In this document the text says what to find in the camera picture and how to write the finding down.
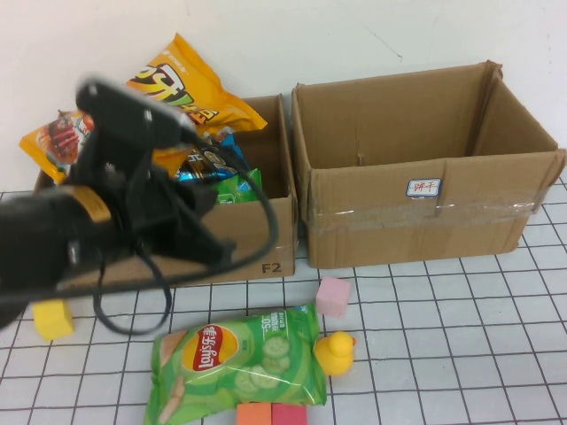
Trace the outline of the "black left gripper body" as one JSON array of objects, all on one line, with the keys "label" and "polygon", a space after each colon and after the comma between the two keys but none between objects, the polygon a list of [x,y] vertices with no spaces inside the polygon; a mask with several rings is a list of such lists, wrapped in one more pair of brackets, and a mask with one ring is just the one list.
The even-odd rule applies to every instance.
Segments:
[{"label": "black left gripper body", "polygon": [[133,250],[191,258],[195,243],[195,191],[156,166],[154,135],[92,133],[71,167],[66,187],[89,188],[109,207],[119,239]]}]

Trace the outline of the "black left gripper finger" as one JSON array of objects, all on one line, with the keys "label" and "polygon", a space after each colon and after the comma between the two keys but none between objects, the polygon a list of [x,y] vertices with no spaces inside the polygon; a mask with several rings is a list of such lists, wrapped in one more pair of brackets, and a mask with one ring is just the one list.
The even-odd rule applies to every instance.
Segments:
[{"label": "black left gripper finger", "polygon": [[177,184],[176,193],[183,204],[199,218],[214,208],[218,197],[217,190],[201,184]]},{"label": "black left gripper finger", "polygon": [[184,212],[176,230],[176,257],[197,262],[207,267],[231,263],[235,244],[215,236],[199,217]]}]

